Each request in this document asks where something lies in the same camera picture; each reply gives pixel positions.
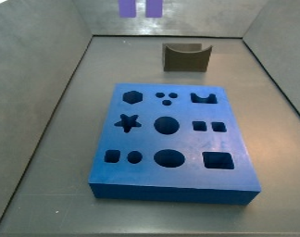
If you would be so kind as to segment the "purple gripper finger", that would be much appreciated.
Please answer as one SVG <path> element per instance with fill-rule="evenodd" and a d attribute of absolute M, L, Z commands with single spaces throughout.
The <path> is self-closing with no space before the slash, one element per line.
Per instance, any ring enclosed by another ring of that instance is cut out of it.
<path fill-rule="evenodd" d="M 118 0 L 119 16 L 122 18 L 136 17 L 136 1 L 135 0 Z"/>
<path fill-rule="evenodd" d="M 160 18 L 162 17 L 162 0 L 146 0 L 146 17 Z"/>

